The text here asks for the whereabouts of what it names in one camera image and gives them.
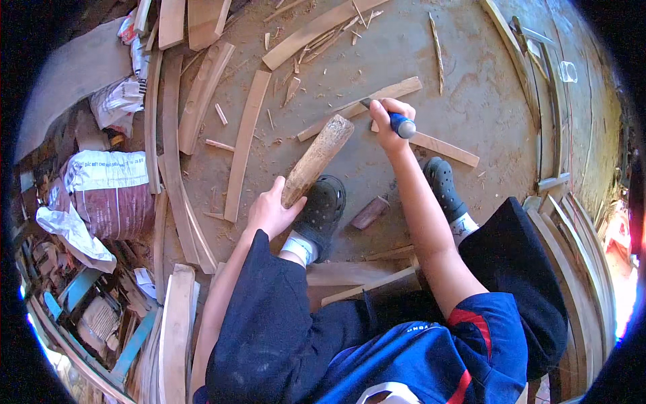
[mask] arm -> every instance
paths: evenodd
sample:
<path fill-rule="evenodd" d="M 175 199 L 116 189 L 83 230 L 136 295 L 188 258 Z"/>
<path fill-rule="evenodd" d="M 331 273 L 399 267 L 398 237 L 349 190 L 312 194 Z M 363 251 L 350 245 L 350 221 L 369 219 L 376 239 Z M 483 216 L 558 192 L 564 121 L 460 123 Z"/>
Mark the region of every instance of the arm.
<path fill-rule="evenodd" d="M 448 222 L 408 141 L 390 129 L 390 117 L 386 111 L 399 112 L 414 119 L 415 109 L 392 98 L 384 98 L 381 103 L 371 102 L 370 116 L 379 125 L 377 138 L 393 166 L 404 216 L 422 272 L 447 319 L 458 303 L 469 296 L 485 293 L 487 289 L 460 258 Z"/>
<path fill-rule="evenodd" d="M 253 237 L 258 229 L 261 229 L 269 237 L 269 241 L 281 234 L 296 218 L 307 202 L 302 197 L 289 209 L 280 204 L 280 195 L 285 186 L 285 177 L 278 176 L 273 187 L 268 192 L 260 194 L 258 199 L 249 209 L 249 221 L 242 232 L 242 236 L 233 250 L 227 264 L 218 277 L 211 282 L 209 295 L 204 303 L 202 312 L 202 324 L 195 346 L 193 358 L 193 372 L 191 374 L 190 399 L 193 400 L 195 391 L 204 386 L 206 366 L 211 356 L 215 343 L 218 342 L 220 329 L 224 322 L 224 315 L 233 294 L 233 289 L 238 282 L 240 270 L 244 264 Z"/>

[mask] blue t-shirt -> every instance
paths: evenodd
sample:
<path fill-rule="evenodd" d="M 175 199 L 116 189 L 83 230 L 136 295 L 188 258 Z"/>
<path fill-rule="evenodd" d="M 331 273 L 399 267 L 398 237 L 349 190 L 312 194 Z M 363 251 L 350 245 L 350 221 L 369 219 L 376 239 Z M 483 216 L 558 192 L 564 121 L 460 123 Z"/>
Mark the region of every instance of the blue t-shirt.
<path fill-rule="evenodd" d="M 403 383 L 423 403 L 514 403 L 526 382 L 527 343 L 514 297 L 483 293 L 447 321 L 400 324 L 340 352 L 313 396 L 355 403 L 385 382 Z"/>

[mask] left hand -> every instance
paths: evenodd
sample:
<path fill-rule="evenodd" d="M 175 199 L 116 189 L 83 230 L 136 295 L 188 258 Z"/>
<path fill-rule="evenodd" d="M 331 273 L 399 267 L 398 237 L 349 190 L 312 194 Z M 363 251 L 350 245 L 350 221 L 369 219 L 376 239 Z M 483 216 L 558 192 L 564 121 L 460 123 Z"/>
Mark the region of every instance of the left hand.
<path fill-rule="evenodd" d="M 271 241 L 296 219 L 296 216 L 303 210 L 307 197 L 301 197 L 291 208 L 285 209 L 280 203 L 284 187 L 285 177 L 279 175 L 276 177 L 273 187 L 269 191 L 261 193 L 258 199 L 253 202 L 249 209 L 249 221 L 245 232 L 250 232 L 253 237 L 256 230 L 262 229 Z"/>

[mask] dirt floor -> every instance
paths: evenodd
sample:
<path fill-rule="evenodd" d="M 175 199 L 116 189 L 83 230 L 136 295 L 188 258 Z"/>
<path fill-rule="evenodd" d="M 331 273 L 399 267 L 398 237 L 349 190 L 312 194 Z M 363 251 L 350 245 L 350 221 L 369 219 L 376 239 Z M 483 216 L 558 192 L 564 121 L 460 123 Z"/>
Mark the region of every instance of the dirt floor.
<path fill-rule="evenodd" d="M 271 187 L 276 175 L 287 176 L 305 153 L 311 140 L 299 142 L 295 136 L 328 114 L 332 109 L 328 103 L 332 107 L 344 105 L 412 76 L 418 76 L 424 88 L 401 100 L 417 109 L 418 130 L 480 157 L 476 168 L 450 160 L 456 188 L 476 222 L 485 222 L 506 197 L 516 197 L 522 203 L 527 195 L 534 194 L 541 132 L 537 136 L 533 129 L 512 60 L 491 19 L 478 2 L 471 0 L 391 0 L 375 8 L 384 13 L 371 22 L 369 30 L 359 28 L 362 38 L 354 47 L 351 46 L 352 34 L 347 31 L 310 65 L 301 65 L 301 73 L 297 76 L 306 92 L 299 90 L 295 99 L 284 108 L 280 106 L 285 99 L 286 86 L 274 95 L 273 83 L 278 78 L 280 84 L 293 69 L 293 64 L 285 62 L 273 72 L 256 125 L 257 138 L 253 138 L 249 154 L 238 222 L 232 224 L 201 214 L 202 211 L 224 212 L 226 196 L 223 194 L 227 191 L 233 158 L 231 152 L 205 145 L 204 140 L 235 145 L 254 71 L 269 71 L 261 60 L 266 53 L 264 33 L 271 33 L 270 47 L 273 47 L 341 2 L 312 0 L 263 23 L 262 20 L 273 11 L 273 3 L 254 0 L 222 37 L 236 46 L 225 70 L 225 76 L 233 74 L 221 81 L 215 91 L 196 152 L 192 156 L 182 155 L 183 179 L 189 199 L 218 261 L 226 261 L 231 254 L 246 225 L 253 200 Z M 496 3 L 505 19 L 518 16 L 525 27 L 551 38 L 557 44 L 556 49 L 550 50 L 553 60 L 567 60 L 576 66 L 578 81 L 564 84 L 566 102 L 561 106 L 566 144 L 563 167 L 564 171 L 572 173 L 573 181 L 560 192 L 573 191 L 594 217 L 601 201 L 608 197 L 618 155 L 621 107 L 608 57 L 586 22 L 567 1 Z M 442 96 L 439 95 L 428 12 L 435 19 L 441 42 Z M 195 55 L 187 45 L 180 45 L 167 50 L 165 60 L 178 52 L 184 54 L 185 62 Z M 180 111 L 201 62 L 202 56 L 182 76 Z M 543 115 L 541 178 L 547 178 L 554 172 L 553 114 L 547 83 L 538 71 L 536 78 Z M 228 125 L 222 125 L 215 103 L 222 107 Z M 267 109 L 271 111 L 275 130 L 269 123 Z M 143 115 L 138 115 L 135 132 L 143 127 Z M 362 256 L 410 244 L 397 183 L 386 155 L 369 131 L 370 117 L 365 112 L 352 121 L 355 132 L 325 170 L 325 173 L 339 177 L 348 190 L 348 205 L 335 236 L 332 261 L 362 260 Z M 159 133 L 160 152 L 161 138 Z M 435 155 L 420 147 L 416 147 L 415 152 L 421 160 Z M 377 195 L 387 197 L 390 210 L 364 231 L 348 226 L 349 221 Z M 172 273 L 174 263 L 183 262 L 172 215 L 168 216 L 166 274 Z M 274 240 L 275 252 L 285 237 L 283 234 Z M 203 283 L 200 302 L 205 299 L 209 278 L 198 275 Z"/>

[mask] hand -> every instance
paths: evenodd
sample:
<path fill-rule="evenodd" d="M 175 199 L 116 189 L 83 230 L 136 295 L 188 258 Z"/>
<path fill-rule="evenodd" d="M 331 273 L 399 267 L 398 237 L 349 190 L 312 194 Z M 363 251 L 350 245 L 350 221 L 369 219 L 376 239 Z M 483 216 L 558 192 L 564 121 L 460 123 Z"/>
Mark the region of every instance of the hand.
<path fill-rule="evenodd" d="M 285 177 L 279 175 L 274 181 L 274 186 L 269 191 L 261 193 L 253 202 L 249 209 L 249 221 L 245 232 L 250 232 L 253 237 L 256 230 L 262 229 L 271 241 L 296 219 L 303 210 L 307 197 L 302 197 L 291 208 L 285 209 L 280 203 L 284 187 Z"/>
<path fill-rule="evenodd" d="M 388 111 L 397 112 L 408 119 L 415 120 L 415 109 L 407 103 L 394 100 L 393 98 L 381 98 L 379 101 L 372 100 L 370 102 L 370 116 L 379 126 L 377 140 L 386 154 L 393 154 L 407 149 L 408 140 L 400 138 L 397 133 L 390 129 L 390 116 L 388 115 Z"/>

